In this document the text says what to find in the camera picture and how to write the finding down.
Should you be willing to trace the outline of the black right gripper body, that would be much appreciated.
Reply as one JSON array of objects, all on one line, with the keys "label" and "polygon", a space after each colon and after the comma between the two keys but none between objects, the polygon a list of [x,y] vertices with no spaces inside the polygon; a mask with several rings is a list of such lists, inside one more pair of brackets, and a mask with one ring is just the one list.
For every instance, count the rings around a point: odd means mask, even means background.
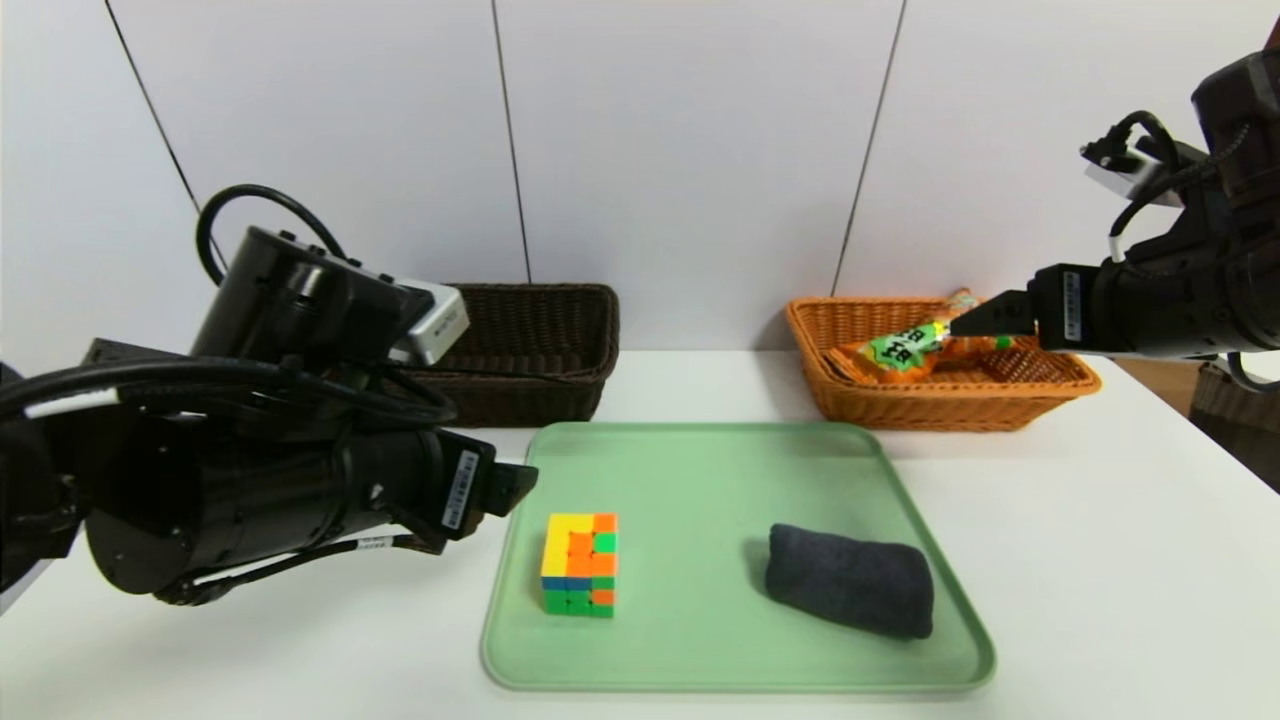
[{"label": "black right gripper body", "polygon": [[1046,350],[1105,356],[1221,351],[1221,282],[1203,264],[1059,264],[1037,272],[1028,290]]}]

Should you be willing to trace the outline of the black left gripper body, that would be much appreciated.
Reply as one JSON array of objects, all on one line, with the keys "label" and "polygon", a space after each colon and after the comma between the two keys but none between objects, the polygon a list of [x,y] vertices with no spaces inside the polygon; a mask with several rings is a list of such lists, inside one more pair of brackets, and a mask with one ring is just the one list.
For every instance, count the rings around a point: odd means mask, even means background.
[{"label": "black left gripper body", "polygon": [[335,507],[325,541],[390,524],[430,550],[471,536],[483,519],[488,443],[447,430],[347,430],[323,443]]}]

